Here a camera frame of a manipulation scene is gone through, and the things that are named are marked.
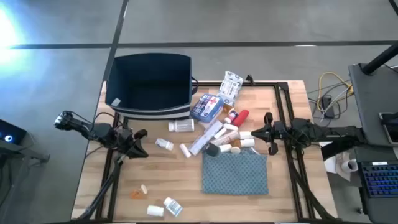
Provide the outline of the navy white striped fabric basket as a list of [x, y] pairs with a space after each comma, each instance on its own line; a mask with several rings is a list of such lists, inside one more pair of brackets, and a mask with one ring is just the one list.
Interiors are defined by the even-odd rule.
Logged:
[[187, 119], [197, 88], [189, 56], [125, 55], [113, 61], [106, 82], [105, 103], [127, 119]]

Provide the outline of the grey desk top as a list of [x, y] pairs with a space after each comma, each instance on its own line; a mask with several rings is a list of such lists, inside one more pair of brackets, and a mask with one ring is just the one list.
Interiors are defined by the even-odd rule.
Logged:
[[392, 143], [381, 124], [381, 113], [398, 112], [398, 73], [381, 67], [373, 75], [365, 75], [360, 64], [349, 66], [364, 135], [369, 144], [398, 147]]

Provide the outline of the small red-labelled white-capped bottle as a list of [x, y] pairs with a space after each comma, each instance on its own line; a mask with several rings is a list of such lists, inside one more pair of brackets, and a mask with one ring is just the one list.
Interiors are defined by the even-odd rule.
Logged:
[[228, 124], [231, 124], [239, 114], [235, 110], [231, 110], [228, 112], [228, 115], [225, 117], [224, 121]]

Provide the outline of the grey side stand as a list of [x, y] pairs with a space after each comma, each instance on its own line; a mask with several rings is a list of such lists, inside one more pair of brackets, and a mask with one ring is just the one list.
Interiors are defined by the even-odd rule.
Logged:
[[5, 224], [9, 211], [14, 203], [16, 192], [19, 190], [22, 181], [24, 180], [23, 174], [29, 169], [29, 162], [31, 159], [37, 159], [40, 163], [46, 163], [50, 159], [49, 154], [41, 154], [35, 152], [30, 146], [20, 146], [6, 141], [0, 140], [0, 152], [5, 152], [7, 156], [18, 158], [22, 160], [20, 169], [14, 177], [11, 177], [11, 184], [5, 200], [0, 206], [0, 224]]

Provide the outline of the white printed gauze package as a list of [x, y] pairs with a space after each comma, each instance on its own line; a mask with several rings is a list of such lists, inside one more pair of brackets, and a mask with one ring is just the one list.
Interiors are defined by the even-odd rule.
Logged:
[[233, 106], [244, 80], [231, 71], [225, 71], [225, 76], [218, 90], [218, 96], [222, 98], [227, 105]]

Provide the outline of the plain white pill bottle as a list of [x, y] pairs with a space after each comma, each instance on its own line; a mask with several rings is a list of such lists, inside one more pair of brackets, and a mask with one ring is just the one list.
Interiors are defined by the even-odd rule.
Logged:
[[147, 207], [147, 214], [150, 216], [162, 217], [164, 216], [164, 207], [149, 205]]

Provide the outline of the white bottle blue label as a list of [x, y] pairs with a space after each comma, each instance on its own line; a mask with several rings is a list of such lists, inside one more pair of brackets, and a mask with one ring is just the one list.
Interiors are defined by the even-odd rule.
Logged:
[[183, 210], [183, 207], [174, 199], [167, 197], [164, 200], [164, 206], [175, 217], [177, 217]]

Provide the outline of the pinkish clear tube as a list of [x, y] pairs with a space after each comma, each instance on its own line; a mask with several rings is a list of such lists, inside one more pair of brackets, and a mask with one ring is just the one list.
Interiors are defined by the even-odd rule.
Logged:
[[210, 143], [212, 143], [212, 144], [214, 144], [216, 146], [220, 146], [220, 145], [227, 144], [227, 143], [229, 143], [231, 141], [234, 141], [236, 139], [239, 139], [239, 138], [240, 138], [239, 132], [238, 131], [232, 131], [232, 132], [230, 132], [228, 134], [222, 135], [221, 137], [219, 137], [219, 138], [217, 138], [215, 140], [210, 141]]

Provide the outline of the black device blue light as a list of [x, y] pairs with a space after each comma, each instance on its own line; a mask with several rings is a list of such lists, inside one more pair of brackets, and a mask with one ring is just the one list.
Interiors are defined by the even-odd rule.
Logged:
[[0, 119], [0, 140], [21, 145], [26, 134], [26, 130]]

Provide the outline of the backlit black keyboard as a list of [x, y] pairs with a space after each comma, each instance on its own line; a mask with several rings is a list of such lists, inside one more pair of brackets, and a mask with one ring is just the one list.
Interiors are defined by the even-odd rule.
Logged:
[[359, 176], [370, 198], [398, 197], [398, 161], [360, 162]]

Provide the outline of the black metal table frame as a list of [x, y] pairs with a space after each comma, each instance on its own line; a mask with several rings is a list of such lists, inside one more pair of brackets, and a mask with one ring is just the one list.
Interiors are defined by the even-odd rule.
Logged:
[[[310, 105], [307, 100], [303, 81], [256, 81], [255, 86], [246, 82], [240, 91], [236, 102], [238, 111], [248, 110], [249, 116], [240, 127], [242, 131], [252, 131], [263, 127], [263, 117], [266, 112], [273, 113], [274, 121], [279, 120], [278, 106], [283, 106], [289, 125], [289, 115], [285, 96], [280, 92], [280, 102], [275, 98], [275, 86], [282, 84], [289, 88], [293, 115], [299, 118], [311, 119]], [[309, 206], [306, 204], [302, 191], [299, 192], [301, 207], [295, 206], [292, 193], [291, 178], [287, 163], [284, 143], [276, 141], [279, 151], [267, 158], [268, 195], [232, 196], [213, 195], [202, 192], [202, 155], [186, 158], [179, 148], [181, 143], [189, 147], [199, 135], [203, 134], [203, 126], [195, 124], [195, 132], [170, 133], [167, 121], [127, 121], [130, 128], [146, 129], [148, 136], [143, 139], [143, 148], [149, 154], [146, 159], [126, 159], [121, 168], [118, 184], [113, 191], [106, 194], [102, 207], [92, 219], [105, 222], [272, 222], [297, 221], [299, 211], [303, 217], [308, 217]], [[155, 145], [157, 138], [166, 139], [175, 144], [172, 151], [167, 151]], [[92, 202], [100, 189], [102, 179], [108, 177], [113, 166], [110, 162], [116, 153], [99, 149], [86, 158], [80, 183], [75, 198], [71, 218], [80, 216]], [[334, 217], [337, 217], [335, 202], [331, 193], [323, 158], [316, 146], [305, 149], [304, 166], [310, 189], [318, 201]], [[141, 184], [148, 189], [148, 194], [140, 194], [132, 198], [132, 192], [137, 191]], [[165, 209], [163, 217], [153, 217], [147, 214], [148, 205], [163, 207], [163, 201], [170, 197], [176, 200], [183, 210], [177, 217]]]

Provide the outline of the red bandage roll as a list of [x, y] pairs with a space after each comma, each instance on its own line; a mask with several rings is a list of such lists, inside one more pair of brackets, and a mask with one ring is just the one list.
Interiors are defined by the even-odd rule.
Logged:
[[247, 119], [249, 115], [249, 111], [248, 110], [242, 110], [237, 117], [234, 119], [234, 121], [232, 122], [232, 125], [240, 127], [245, 120]]

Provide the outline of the black tablet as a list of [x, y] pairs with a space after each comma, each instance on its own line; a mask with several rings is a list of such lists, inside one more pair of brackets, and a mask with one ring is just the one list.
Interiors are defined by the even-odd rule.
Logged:
[[391, 144], [398, 144], [398, 112], [379, 113], [381, 125]]

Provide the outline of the dark green white-capped bottle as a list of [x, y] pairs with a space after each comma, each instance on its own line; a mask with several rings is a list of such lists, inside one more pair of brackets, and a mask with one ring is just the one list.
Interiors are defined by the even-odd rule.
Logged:
[[211, 157], [216, 157], [218, 154], [230, 151], [231, 148], [232, 145], [230, 144], [216, 146], [215, 144], [209, 143], [205, 149], [205, 154]]

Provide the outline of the white paper napkin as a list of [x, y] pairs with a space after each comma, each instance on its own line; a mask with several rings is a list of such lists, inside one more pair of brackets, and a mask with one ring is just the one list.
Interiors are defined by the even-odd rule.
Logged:
[[349, 182], [351, 180], [351, 172], [347, 168], [343, 168], [343, 164], [348, 161], [349, 153], [342, 152], [325, 160], [325, 169], [329, 173], [338, 174], [340, 177]]

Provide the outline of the orange bottle white cap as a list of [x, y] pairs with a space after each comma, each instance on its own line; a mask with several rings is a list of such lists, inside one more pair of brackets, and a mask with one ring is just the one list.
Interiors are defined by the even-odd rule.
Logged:
[[254, 147], [255, 140], [254, 139], [236, 139], [231, 141], [230, 144], [233, 147]]

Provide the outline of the white mug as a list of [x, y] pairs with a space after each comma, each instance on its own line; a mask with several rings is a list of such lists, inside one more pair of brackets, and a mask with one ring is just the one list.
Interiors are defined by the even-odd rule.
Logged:
[[344, 173], [349, 174], [358, 171], [359, 166], [356, 159], [350, 159], [343, 161], [340, 165], [340, 168]]

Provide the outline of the blue snowflake patterned cloth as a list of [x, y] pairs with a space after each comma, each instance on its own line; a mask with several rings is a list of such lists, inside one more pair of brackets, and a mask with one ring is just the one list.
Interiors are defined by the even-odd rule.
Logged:
[[267, 195], [267, 156], [249, 149], [202, 156], [202, 191], [220, 195]]

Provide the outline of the black power adapter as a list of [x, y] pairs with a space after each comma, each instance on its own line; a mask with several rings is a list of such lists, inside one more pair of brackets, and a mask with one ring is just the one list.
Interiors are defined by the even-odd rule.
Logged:
[[321, 106], [322, 106], [322, 108], [324, 109], [324, 112], [325, 112], [324, 117], [330, 118], [330, 119], [335, 117], [335, 112], [334, 112], [334, 109], [333, 109], [333, 107], [331, 105], [331, 102], [332, 102], [331, 96], [323, 96], [323, 97], [321, 97]]

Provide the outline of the small white pill bottle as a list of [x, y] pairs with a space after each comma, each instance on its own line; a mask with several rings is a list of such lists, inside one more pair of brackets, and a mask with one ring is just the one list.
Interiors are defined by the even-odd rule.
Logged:
[[161, 138], [158, 138], [156, 140], [155, 144], [161, 148], [168, 150], [168, 151], [172, 151], [174, 148], [174, 144], [172, 142], [161, 139]]

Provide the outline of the black pole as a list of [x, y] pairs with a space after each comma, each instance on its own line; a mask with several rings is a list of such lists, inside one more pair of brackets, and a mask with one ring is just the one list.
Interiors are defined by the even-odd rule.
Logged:
[[388, 47], [376, 58], [366, 64], [361, 70], [365, 75], [371, 76], [379, 67], [398, 55], [398, 41]]

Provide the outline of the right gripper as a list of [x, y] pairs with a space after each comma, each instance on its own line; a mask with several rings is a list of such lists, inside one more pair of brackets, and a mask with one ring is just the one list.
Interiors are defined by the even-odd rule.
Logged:
[[279, 151], [277, 143], [275, 140], [285, 140], [289, 136], [289, 132], [287, 131], [285, 125], [281, 121], [273, 122], [273, 115], [271, 112], [267, 112], [264, 115], [264, 126], [257, 130], [251, 131], [251, 135], [262, 139], [265, 142], [269, 143], [268, 152], [269, 155], [276, 155]]

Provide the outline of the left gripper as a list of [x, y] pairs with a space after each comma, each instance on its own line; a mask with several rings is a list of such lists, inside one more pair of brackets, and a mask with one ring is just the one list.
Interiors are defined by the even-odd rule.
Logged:
[[117, 151], [119, 156], [116, 159], [118, 164], [122, 164], [125, 158], [136, 159], [136, 158], [147, 158], [149, 155], [144, 150], [141, 144], [141, 139], [147, 136], [147, 131], [141, 129], [135, 134], [129, 129], [123, 129], [118, 134], [117, 140]]

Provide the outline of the orange vial white cap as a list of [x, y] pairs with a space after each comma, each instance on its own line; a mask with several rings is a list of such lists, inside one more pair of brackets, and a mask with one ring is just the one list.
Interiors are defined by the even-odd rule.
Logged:
[[144, 199], [148, 194], [147, 187], [142, 184], [138, 189], [133, 190], [130, 193], [132, 199]]

